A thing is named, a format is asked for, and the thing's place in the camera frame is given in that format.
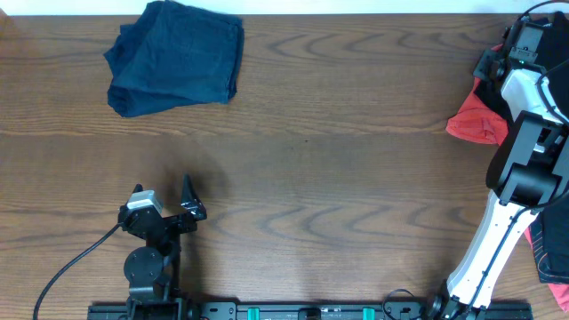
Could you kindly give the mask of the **navy blue garment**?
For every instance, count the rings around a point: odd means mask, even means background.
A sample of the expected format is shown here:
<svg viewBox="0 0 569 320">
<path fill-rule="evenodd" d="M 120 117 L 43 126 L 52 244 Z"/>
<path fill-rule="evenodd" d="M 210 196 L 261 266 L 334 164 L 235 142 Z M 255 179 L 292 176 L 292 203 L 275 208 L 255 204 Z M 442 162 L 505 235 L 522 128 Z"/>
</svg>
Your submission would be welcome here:
<svg viewBox="0 0 569 320">
<path fill-rule="evenodd" d="M 133 24 L 121 26 L 104 54 L 112 74 L 108 104 L 122 117 L 227 104 L 236 95 L 243 51 L 239 17 L 151 2 Z"/>
</svg>

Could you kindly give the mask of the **plain black t-shirt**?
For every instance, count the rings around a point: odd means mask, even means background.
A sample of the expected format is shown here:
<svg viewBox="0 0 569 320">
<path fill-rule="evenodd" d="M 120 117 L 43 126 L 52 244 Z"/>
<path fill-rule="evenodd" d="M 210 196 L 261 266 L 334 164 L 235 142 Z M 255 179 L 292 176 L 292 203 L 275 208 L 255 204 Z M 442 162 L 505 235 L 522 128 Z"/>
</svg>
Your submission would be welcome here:
<svg viewBox="0 0 569 320">
<path fill-rule="evenodd" d="M 477 93 L 482 93 L 483 102 L 497 102 L 494 107 L 488 103 L 488 108 L 497 108 L 496 113 L 505 111 L 499 115 L 506 116 L 510 124 L 522 111 L 561 124 L 568 119 L 568 19 L 562 12 L 555 12 L 536 20 L 526 14 L 515 23 L 521 20 L 549 27 L 541 38 L 536 60 L 546 71 L 540 74 L 529 69 L 512 69 L 503 82 L 481 80 L 482 89 Z M 506 29 L 501 44 L 511 28 Z"/>
</svg>

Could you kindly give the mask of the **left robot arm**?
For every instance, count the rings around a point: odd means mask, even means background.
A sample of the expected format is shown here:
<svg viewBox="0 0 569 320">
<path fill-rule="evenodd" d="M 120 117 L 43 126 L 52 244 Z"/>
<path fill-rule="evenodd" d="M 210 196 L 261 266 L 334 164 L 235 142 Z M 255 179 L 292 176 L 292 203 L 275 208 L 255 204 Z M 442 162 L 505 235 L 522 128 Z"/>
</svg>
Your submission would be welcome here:
<svg viewBox="0 0 569 320">
<path fill-rule="evenodd" d="M 180 236 L 197 230 L 207 218 L 190 177 L 183 177 L 180 205 L 184 212 L 164 217 L 156 192 L 138 184 L 120 207 L 117 222 L 123 231 L 145 241 L 125 259 L 129 282 L 128 319 L 198 319 L 200 307 L 180 290 Z"/>
</svg>

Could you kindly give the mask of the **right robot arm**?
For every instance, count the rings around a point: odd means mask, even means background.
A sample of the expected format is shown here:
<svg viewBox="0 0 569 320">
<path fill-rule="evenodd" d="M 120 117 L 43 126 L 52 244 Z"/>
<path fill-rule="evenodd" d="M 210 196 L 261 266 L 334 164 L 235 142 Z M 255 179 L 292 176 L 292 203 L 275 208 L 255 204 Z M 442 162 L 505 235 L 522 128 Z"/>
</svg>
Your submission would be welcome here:
<svg viewBox="0 0 569 320">
<path fill-rule="evenodd" d="M 481 224 L 435 297 L 430 319 L 498 319 L 495 283 L 521 236 L 541 282 L 568 285 L 568 51 L 560 44 L 501 44 L 483 53 L 474 86 L 447 122 L 453 136 L 498 149 Z"/>
</svg>

